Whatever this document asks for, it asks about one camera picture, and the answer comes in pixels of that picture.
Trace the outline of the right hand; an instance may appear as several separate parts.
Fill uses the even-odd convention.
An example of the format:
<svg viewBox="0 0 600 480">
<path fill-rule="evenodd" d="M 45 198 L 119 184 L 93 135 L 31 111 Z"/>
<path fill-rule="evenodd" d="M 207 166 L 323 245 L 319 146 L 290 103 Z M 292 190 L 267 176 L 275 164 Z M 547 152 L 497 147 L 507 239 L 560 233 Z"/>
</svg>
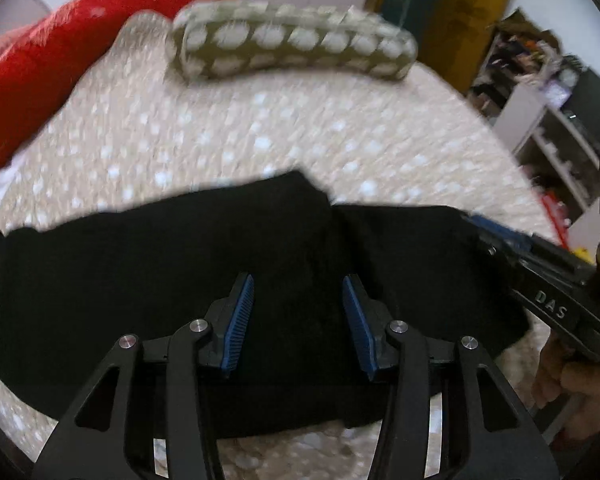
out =
<svg viewBox="0 0 600 480">
<path fill-rule="evenodd" d="M 567 341 L 552 330 L 540 353 L 532 396 L 544 408 L 563 393 L 582 394 L 580 408 L 565 422 L 564 436 L 584 441 L 600 432 L 600 363 L 580 363 L 572 355 Z"/>
</svg>

